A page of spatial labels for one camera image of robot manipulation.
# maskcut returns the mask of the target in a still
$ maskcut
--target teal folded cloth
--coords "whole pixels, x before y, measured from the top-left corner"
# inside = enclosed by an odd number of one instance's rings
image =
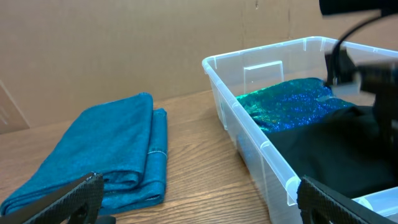
[[[167,118],[148,93],[88,108],[22,187],[1,204],[7,215],[89,172],[103,174],[100,214],[163,202]]]

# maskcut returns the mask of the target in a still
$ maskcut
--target plastic bin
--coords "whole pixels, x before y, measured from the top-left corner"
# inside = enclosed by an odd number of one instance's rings
[[[274,224],[302,223],[296,204],[300,179],[236,96],[295,78],[325,79],[324,54],[335,42],[326,37],[307,37],[215,55],[202,62],[210,78],[218,117],[244,158]],[[398,52],[391,50],[349,42],[343,45],[355,62],[398,58]],[[357,105],[371,105],[373,98],[362,93],[343,99]],[[398,222],[398,187],[353,200]]]

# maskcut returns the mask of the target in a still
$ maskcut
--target beige wall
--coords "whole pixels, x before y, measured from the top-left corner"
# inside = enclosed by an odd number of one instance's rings
[[[141,91],[157,100],[210,89],[207,56],[338,37],[368,15],[323,20],[318,0],[3,0],[0,81],[35,127]],[[352,40],[398,50],[396,22]]]

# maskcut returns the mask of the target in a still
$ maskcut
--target towel fold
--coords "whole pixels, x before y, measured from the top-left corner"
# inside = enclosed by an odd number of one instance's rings
[[[103,174],[100,214],[156,205],[164,199],[167,118],[148,93],[88,108],[37,172],[1,205],[7,215],[94,171]]]

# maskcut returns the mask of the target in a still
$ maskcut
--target shiny blue-green sequined cloth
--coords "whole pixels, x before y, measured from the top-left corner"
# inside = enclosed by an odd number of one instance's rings
[[[334,98],[318,78],[286,81],[236,98],[266,134],[317,123],[332,111],[354,106]]]

